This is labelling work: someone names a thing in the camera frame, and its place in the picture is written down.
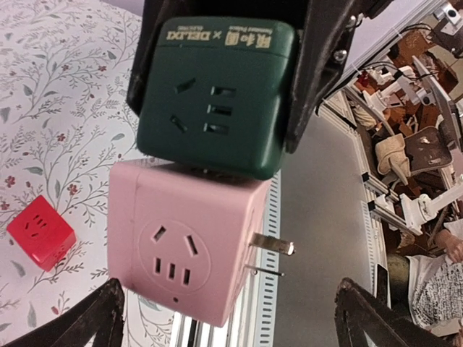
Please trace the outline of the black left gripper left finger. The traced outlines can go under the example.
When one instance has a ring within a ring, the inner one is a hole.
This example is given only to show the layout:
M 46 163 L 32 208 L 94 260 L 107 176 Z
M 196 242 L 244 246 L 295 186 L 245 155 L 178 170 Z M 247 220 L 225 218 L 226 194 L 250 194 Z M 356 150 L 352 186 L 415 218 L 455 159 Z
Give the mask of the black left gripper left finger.
M 124 329 L 124 291 L 108 279 L 62 316 L 21 336 L 8 346 L 120 346 Z

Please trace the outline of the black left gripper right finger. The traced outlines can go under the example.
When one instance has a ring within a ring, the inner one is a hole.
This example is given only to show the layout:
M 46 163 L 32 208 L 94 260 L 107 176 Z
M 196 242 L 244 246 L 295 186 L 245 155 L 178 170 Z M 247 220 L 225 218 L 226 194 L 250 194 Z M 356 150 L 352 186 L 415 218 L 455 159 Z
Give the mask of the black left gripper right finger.
M 389 309 L 350 278 L 336 292 L 335 325 L 340 346 L 461 346 L 462 334 L 444 340 Z

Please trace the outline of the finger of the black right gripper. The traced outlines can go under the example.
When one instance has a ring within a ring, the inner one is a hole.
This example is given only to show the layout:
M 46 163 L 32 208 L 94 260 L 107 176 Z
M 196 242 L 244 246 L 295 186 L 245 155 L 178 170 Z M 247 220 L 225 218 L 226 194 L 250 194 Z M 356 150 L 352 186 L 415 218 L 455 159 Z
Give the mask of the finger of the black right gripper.
M 170 15 L 170 1 L 144 1 L 140 37 L 127 90 L 127 105 L 140 114 L 148 81 L 148 70 L 162 23 Z
M 315 107 L 339 81 L 347 58 L 360 1 L 309 1 L 290 94 L 285 150 L 294 153 Z

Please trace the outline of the dark green cube socket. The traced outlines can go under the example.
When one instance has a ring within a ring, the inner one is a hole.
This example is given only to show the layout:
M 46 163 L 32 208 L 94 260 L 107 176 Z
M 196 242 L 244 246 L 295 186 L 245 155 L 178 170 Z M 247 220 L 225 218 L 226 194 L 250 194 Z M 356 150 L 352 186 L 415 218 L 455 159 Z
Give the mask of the dark green cube socket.
M 299 38 L 285 22 L 176 17 L 161 28 L 140 152 L 267 180 L 281 167 Z

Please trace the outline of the red cube socket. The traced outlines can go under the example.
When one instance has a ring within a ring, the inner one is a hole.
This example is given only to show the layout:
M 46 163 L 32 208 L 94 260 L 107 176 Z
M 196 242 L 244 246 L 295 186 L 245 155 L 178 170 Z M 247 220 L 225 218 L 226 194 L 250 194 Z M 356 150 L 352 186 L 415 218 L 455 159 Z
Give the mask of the red cube socket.
M 73 228 L 42 195 L 7 226 L 8 233 L 42 270 L 50 271 L 76 242 Z

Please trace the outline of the pink cube socket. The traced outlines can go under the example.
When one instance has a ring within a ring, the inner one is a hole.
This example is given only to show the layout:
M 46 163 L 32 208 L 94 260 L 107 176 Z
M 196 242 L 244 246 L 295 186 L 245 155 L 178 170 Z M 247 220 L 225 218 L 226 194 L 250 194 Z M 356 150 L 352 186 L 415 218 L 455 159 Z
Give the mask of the pink cube socket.
M 109 172 L 108 269 L 164 307 L 221 327 L 265 249 L 294 245 L 263 233 L 270 181 L 148 159 Z

